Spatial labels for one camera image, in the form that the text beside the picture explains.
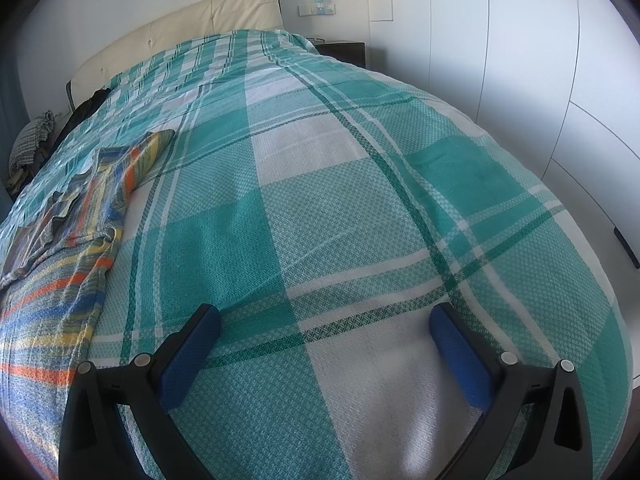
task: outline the cushioned headboard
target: cushioned headboard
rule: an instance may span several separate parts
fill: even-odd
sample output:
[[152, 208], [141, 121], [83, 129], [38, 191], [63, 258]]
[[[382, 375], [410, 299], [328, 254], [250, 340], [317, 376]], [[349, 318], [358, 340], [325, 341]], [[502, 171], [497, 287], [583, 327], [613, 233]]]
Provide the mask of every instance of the cushioned headboard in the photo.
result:
[[72, 75], [66, 92], [72, 109], [123, 70], [181, 41], [240, 28], [283, 28], [279, 0], [202, 0], [158, 18], [114, 41]]

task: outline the nightstand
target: nightstand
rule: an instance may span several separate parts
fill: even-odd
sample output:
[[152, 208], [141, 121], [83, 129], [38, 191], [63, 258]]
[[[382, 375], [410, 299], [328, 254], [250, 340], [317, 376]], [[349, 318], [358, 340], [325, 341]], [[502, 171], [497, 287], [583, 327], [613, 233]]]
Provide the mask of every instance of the nightstand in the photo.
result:
[[358, 41], [325, 41], [314, 45], [323, 56], [365, 68], [364, 43]]

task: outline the blue gripper pad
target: blue gripper pad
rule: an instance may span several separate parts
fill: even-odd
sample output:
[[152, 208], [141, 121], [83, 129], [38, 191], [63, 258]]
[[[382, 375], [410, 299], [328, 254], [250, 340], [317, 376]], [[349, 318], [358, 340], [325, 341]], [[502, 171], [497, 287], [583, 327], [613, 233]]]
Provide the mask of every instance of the blue gripper pad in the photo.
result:
[[220, 335], [220, 313], [210, 307], [160, 376], [158, 402], [168, 412], [180, 406]]
[[462, 388], [466, 402], [486, 413], [493, 400], [491, 375], [439, 305], [431, 311], [429, 330], [440, 355]]

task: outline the round metal pin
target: round metal pin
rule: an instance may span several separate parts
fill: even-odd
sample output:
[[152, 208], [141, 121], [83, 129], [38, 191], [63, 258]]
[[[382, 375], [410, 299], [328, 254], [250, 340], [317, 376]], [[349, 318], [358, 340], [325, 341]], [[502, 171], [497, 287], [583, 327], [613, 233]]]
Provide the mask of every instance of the round metal pin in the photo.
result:
[[574, 364], [569, 361], [569, 359], [562, 359], [562, 361], [560, 361], [560, 366], [565, 372], [573, 372], [575, 370]]
[[500, 360], [506, 364], [506, 365], [514, 365], [518, 362], [518, 358], [516, 357], [516, 354], [512, 353], [512, 352], [502, 352], [500, 354]]
[[89, 370], [91, 370], [91, 362], [90, 361], [82, 361], [78, 365], [78, 368], [76, 368], [76, 370], [78, 371], [79, 374], [87, 373]]
[[133, 362], [139, 367], [147, 366], [151, 362], [151, 356], [149, 354], [138, 354], [133, 359]]

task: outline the white wardrobe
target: white wardrobe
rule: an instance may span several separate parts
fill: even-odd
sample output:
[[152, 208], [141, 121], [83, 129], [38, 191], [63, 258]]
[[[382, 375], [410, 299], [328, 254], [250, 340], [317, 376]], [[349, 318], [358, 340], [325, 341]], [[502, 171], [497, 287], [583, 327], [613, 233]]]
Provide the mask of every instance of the white wardrobe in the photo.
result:
[[616, 291], [640, 384], [640, 270], [614, 234], [640, 258], [640, 45], [620, 14], [609, 0], [382, 6], [372, 69], [462, 110], [564, 203]]

